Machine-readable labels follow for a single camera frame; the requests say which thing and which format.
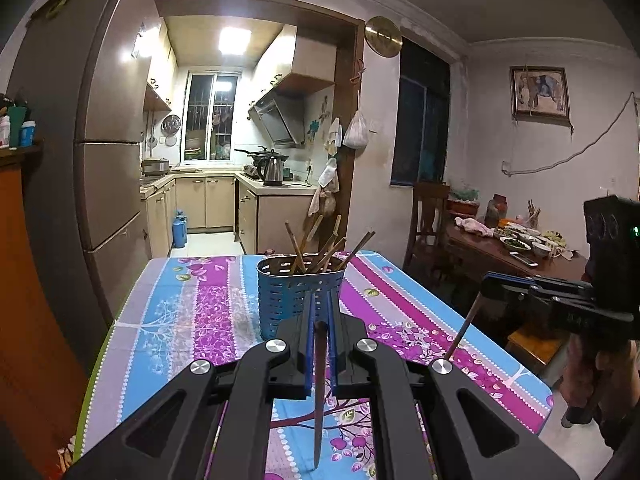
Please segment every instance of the tablecloth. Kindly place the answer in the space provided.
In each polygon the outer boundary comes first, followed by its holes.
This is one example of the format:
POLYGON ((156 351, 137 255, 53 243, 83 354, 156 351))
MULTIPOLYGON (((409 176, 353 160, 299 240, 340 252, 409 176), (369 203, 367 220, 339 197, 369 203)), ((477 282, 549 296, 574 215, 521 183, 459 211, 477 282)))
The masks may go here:
MULTIPOLYGON (((76 458, 193 359, 236 360, 262 340, 256 264, 264 256, 149 261, 103 345, 87 390, 76 458)), ((361 251, 345 272, 340 308, 405 358, 444 355, 462 317, 380 254, 361 251)), ((538 433, 551 391, 475 327, 453 361, 526 428, 538 433)), ((327 382, 321 463, 313 470, 313 399, 273 404, 265 480, 374 478, 367 399, 336 400, 327 382)))

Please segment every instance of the floor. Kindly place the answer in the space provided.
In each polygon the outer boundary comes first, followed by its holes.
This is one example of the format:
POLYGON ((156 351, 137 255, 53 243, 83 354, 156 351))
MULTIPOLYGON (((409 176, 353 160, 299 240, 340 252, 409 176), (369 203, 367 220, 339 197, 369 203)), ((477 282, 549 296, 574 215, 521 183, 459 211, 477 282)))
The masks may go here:
MULTIPOLYGON (((233 233, 190 234, 184 248, 171 251, 172 257, 238 254, 244 252, 240 242, 234 241, 233 233)), ((574 468, 580 480, 593 480, 609 461, 612 452, 604 445, 595 422, 588 426, 563 428, 560 421, 565 411, 564 399, 559 392, 554 392, 554 408, 540 439, 574 468)))
POLYGON ((186 256, 238 256, 244 254, 240 242, 234 241, 233 233, 190 234, 187 244, 181 249, 172 249, 172 258, 186 256))

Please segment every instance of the elephant painting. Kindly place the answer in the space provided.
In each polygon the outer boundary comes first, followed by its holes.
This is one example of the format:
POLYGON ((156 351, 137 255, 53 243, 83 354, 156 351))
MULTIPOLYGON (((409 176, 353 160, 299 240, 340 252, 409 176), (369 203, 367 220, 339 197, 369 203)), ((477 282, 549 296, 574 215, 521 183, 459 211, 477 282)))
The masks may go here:
POLYGON ((515 116, 537 114, 569 118, 564 69, 511 67, 511 81, 515 116))

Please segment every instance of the hand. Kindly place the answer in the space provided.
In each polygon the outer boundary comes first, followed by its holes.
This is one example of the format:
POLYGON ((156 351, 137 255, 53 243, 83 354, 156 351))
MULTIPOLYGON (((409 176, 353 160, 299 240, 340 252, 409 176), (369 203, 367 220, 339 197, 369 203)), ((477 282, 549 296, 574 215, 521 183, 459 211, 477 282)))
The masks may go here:
MULTIPOLYGON (((638 349, 635 341, 628 341, 616 353, 598 352, 596 368, 611 371, 611 378, 600 399, 603 420, 620 420, 640 399, 640 376, 636 367, 638 349)), ((572 335, 568 346, 568 362, 562 374, 560 393, 569 406, 583 408, 593 394, 593 371, 583 362, 580 338, 572 335)))

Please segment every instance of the electric kettle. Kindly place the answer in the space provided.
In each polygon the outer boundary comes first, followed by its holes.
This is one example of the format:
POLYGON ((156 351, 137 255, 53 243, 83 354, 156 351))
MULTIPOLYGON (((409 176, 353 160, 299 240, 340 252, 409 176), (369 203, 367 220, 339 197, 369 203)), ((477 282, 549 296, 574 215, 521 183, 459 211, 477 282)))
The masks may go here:
POLYGON ((268 155, 262 156, 256 164, 256 169, 265 186, 282 186, 284 161, 288 158, 288 155, 281 155, 274 150, 271 150, 268 155))

